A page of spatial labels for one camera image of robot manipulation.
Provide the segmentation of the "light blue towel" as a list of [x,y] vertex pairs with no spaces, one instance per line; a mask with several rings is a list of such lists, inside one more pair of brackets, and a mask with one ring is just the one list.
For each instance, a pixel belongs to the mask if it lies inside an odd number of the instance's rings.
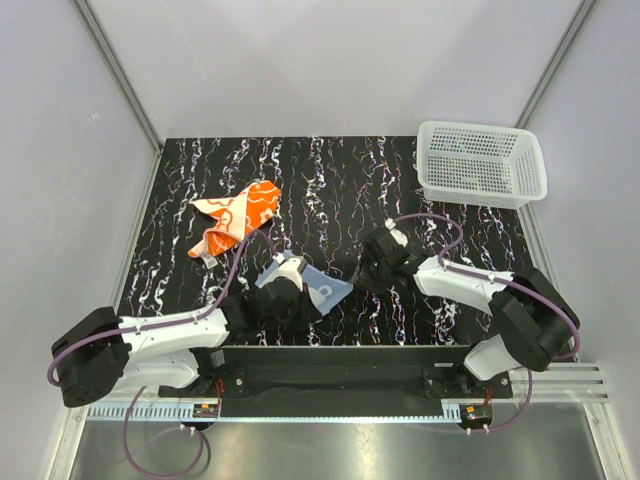
[[[274,273],[277,263],[273,260],[272,264],[258,276],[255,286],[263,288],[265,286],[274,286],[277,279]],[[307,267],[303,272],[303,290],[300,291],[294,284],[294,290],[303,292],[304,287],[310,294],[310,299],[316,310],[322,315],[327,315],[335,306],[343,299],[351,294],[354,285],[352,283],[333,278],[307,263]]]

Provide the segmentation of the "orange white patterned towel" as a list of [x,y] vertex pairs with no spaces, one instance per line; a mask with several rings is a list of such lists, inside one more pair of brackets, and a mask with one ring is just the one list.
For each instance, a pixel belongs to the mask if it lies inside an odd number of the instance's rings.
[[281,189],[273,182],[253,182],[233,197],[196,199],[190,204],[214,220],[188,256],[201,259],[207,268],[218,264],[218,256],[238,246],[251,232],[261,228],[278,212]]

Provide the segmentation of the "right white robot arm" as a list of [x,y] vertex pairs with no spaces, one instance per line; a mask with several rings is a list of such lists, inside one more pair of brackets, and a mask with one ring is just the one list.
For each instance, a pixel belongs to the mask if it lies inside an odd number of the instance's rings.
[[579,320],[538,269],[492,272],[414,254],[396,228],[364,237],[356,282],[370,291],[395,288],[449,299],[492,318],[496,335],[473,346],[454,371],[455,387],[466,396],[480,394],[507,370],[542,372],[570,344],[579,345]]

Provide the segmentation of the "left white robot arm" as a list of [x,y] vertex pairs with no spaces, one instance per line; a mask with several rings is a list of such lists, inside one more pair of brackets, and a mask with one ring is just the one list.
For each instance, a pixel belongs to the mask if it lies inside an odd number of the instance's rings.
[[330,292],[305,276],[276,274],[189,312],[120,317],[100,307],[54,342],[47,380],[69,408],[133,386],[186,388],[203,396],[214,388],[216,372],[197,360],[197,351],[243,341],[271,326],[306,326],[326,314]]

